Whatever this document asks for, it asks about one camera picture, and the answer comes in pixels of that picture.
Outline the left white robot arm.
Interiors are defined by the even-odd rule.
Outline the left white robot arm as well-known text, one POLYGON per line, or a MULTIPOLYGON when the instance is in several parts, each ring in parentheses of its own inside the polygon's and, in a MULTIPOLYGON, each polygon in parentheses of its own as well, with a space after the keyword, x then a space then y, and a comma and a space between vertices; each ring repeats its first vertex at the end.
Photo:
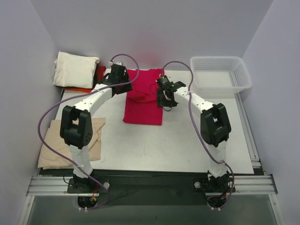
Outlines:
POLYGON ((113 63, 107 73, 94 88, 94 94, 84 98, 74 106, 65 106, 62 110, 60 136, 69 146, 72 160, 75 162, 73 177, 84 193, 91 192, 95 182, 89 176, 93 169, 90 163, 88 144, 92 140, 92 115, 114 95, 132 90, 128 82, 129 74, 122 62, 113 63))

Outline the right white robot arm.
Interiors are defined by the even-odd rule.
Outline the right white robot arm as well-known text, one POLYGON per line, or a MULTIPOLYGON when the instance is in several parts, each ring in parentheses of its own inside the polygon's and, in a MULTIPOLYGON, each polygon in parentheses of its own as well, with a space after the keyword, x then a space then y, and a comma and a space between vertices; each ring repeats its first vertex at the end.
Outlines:
POLYGON ((158 107, 174 108, 182 104, 188 108, 196 134, 210 157, 208 187, 219 191, 225 185, 222 176, 228 171, 225 152, 232 130, 226 107, 201 98, 183 82, 171 82, 166 76, 157 79, 156 83, 158 107))

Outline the magenta red t shirt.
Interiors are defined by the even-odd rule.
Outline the magenta red t shirt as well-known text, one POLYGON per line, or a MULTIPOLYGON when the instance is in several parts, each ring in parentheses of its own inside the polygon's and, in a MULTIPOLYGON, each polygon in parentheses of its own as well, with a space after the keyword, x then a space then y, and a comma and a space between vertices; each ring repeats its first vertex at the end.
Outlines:
POLYGON ((129 70, 132 90, 127 93, 123 122, 140 125, 162 125, 163 109, 157 106, 156 80, 162 69, 129 70))

